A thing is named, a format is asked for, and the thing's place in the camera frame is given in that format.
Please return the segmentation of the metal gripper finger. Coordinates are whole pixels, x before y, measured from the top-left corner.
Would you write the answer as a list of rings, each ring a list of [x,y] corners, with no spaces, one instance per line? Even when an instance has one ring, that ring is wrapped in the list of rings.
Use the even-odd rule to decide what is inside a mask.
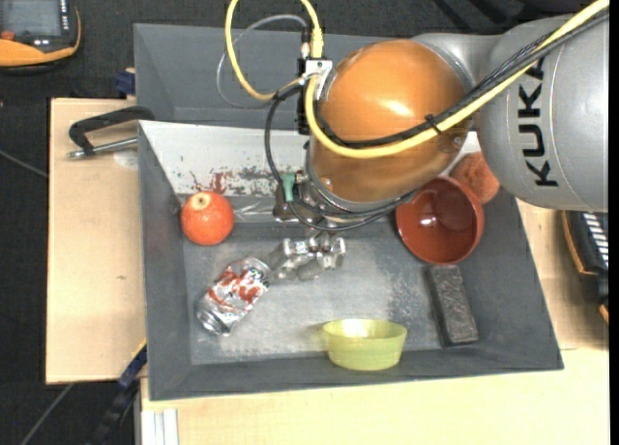
[[[267,264],[275,280],[296,276],[297,269],[309,260],[310,245],[307,240],[283,239],[268,255]]]
[[[326,271],[335,270],[343,264],[346,244],[342,237],[328,238],[307,254],[297,268],[297,279],[310,281]]]

